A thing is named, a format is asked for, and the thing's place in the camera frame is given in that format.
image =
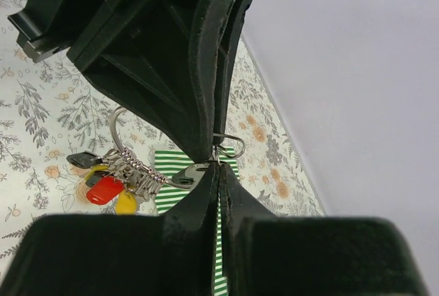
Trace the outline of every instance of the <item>striped card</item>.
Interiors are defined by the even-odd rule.
[[[233,148],[227,148],[228,154],[235,154]],[[233,171],[239,178],[238,166],[236,160],[228,159],[225,156],[219,156],[221,161],[229,163]],[[154,167],[160,173],[171,177],[187,166],[193,164],[183,152],[167,150],[155,153]],[[189,191],[180,190],[169,185],[164,185],[156,196],[156,205],[159,214],[169,210],[173,205],[178,203]],[[217,224],[217,253],[215,261],[215,296],[227,295],[227,283],[222,276],[222,251],[221,251],[221,214],[218,210],[218,224]]]

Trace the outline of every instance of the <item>keychain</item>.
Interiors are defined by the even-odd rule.
[[[153,168],[138,160],[135,153],[120,141],[116,130],[118,116],[126,109],[118,107],[110,117],[110,133],[116,149],[110,149],[105,155],[98,156],[89,151],[67,156],[67,161],[81,169],[90,169],[84,178],[90,188],[86,197],[96,205],[105,205],[118,197],[115,205],[116,214],[135,214],[137,211],[136,197],[146,200],[153,199],[163,186],[167,184],[183,190],[192,190],[202,179],[212,160],[220,162],[219,154],[236,159],[242,156],[246,147],[242,139],[236,136],[216,134],[214,136],[238,140],[242,150],[234,156],[226,153],[222,146],[213,147],[211,160],[201,164],[192,164],[175,174],[170,180]]]

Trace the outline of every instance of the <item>black plastic object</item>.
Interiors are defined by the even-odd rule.
[[[252,0],[29,0],[10,20],[35,61],[68,57],[96,89],[166,133],[195,162],[224,133]]]
[[[37,221],[0,296],[212,295],[218,191],[230,296],[427,295],[391,223],[278,218],[244,190],[230,166],[213,163],[160,217]]]
[[[96,156],[95,154],[85,151],[75,154],[69,154],[67,156],[67,162],[81,169],[89,169],[93,166],[101,164],[103,161],[102,158]]]

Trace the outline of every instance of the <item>metal key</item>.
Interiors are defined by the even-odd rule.
[[[104,163],[108,165],[108,170],[116,176],[120,177],[122,180],[129,179],[135,172],[136,169],[123,158],[122,153],[116,149],[111,149],[105,154]]]
[[[102,157],[88,151],[70,154],[67,156],[67,161],[81,169],[89,169],[103,162]]]
[[[203,162],[202,164],[192,164],[189,167],[179,171],[177,174],[172,176],[172,182],[177,184],[190,185],[191,189],[195,188],[207,169],[210,166],[210,162]]]
[[[143,196],[145,200],[150,200],[152,195],[155,195],[160,190],[161,184],[154,181],[154,177],[140,173],[136,178],[136,186],[134,194]]]

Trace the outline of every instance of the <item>floral wallpaper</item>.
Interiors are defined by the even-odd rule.
[[[108,116],[116,103],[94,90],[58,53],[34,64],[16,44],[7,20],[26,0],[0,0],[0,275],[29,225],[49,213],[111,213],[85,197],[82,177],[66,155],[105,153],[112,142]],[[161,131],[127,113],[119,129],[124,142],[146,163],[155,149],[175,149]],[[321,215],[298,156],[240,42],[228,109],[227,133],[247,144],[238,160],[241,183],[277,215]],[[153,201],[139,214],[156,214]]]

